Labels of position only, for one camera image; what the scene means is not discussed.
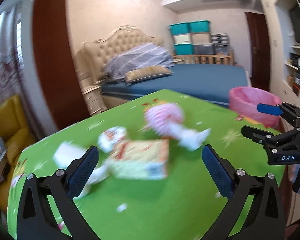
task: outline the blue mattress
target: blue mattress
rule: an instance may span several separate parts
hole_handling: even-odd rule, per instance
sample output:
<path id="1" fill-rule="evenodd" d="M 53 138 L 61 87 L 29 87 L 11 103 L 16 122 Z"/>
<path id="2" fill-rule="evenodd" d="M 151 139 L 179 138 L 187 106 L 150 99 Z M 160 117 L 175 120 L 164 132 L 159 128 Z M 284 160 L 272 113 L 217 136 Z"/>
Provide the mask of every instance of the blue mattress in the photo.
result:
<path id="1" fill-rule="evenodd" d="M 106 83 L 102 94 L 133 100 L 144 95 L 170 89 L 218 105 L 229 105 L 229 90 L 247 86 L 243 67 L 216 64 L 176 64 L 170 68 L 173 75 L 126 85 Z"/>

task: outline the television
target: television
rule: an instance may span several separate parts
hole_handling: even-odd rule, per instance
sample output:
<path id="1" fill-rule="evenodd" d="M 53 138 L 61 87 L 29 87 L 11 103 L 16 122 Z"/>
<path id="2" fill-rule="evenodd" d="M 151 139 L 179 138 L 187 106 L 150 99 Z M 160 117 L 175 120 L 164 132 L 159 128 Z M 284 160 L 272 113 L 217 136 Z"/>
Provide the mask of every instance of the television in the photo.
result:
<path id="1" fill-rule="evenodd" d="M 296 42 L 300 43 L 300 7 L 298 4 L 290 11 L 290 17 L 295 33 Z"/>

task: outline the pink trash can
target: pink trash can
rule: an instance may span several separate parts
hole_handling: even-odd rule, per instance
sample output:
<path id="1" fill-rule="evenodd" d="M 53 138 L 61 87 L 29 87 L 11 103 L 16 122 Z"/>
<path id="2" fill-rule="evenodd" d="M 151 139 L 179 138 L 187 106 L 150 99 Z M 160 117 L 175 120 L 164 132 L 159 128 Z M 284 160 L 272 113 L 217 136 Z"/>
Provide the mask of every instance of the pink trash can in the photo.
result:
<path id="1" fill-rule="evenodd" d="M 257 110 L 258 104 L 281 105 L 280 98 L 267 91 L 253 87 L 235 87 L 229 92 L 229 103 L 231 110 L 261 122 L 265 127 L 275 128 L 279 124 L 279 116 L 259 113 Z"/>

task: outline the beige headboard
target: beige headboard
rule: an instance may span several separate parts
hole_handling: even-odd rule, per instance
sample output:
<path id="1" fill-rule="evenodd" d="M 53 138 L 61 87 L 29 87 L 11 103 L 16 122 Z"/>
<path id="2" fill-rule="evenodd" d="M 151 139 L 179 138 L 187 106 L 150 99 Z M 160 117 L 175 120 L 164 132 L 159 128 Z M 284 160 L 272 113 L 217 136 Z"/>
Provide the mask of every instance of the beige headboard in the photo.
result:
<path id="1" fill-rule="evenodd" d="M 163 46 L 160 36 L 147 36 L 136 27 L 125 25 L 112 31 L 106 39 L 82 43 L 81 52 L 89 66 L 93 82 L 103 79 L 104 67 L 112 57 L 147 42 Z"/>

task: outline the screw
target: screw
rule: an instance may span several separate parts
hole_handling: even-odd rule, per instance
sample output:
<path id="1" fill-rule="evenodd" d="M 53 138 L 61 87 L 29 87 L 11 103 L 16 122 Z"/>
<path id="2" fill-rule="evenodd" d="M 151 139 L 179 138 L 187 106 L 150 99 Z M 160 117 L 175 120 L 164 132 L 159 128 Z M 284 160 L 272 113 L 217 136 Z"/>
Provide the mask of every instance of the screw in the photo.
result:
<path id="1" fill-rule="evenodd" d="M 237 174 L 239 176 L 244 176 L 246 174 L 246 172 L 244 170 L 239 169 L 239 170 L 237 170 Z"/>
<path id="2" fill-rule="evenodd" d="M 32 179 L 33 178 L 33 173 L 30 173 L 28 176 L 27 176 L 27 179 Z"/>
<path id="3" fill-rule="evenodd" d="M 272 173 L 268 173 L 268 178 L 269 179 L 274 179 L 274 175 Z"/>
<path id="4" fill-rule="evenodd" d="M 64 173 L 65 173 L 64 170 L 57 170 L 57 171 L 56 171 L 56 175 L 57 175 L 58 177 L 62 176 Z"/>

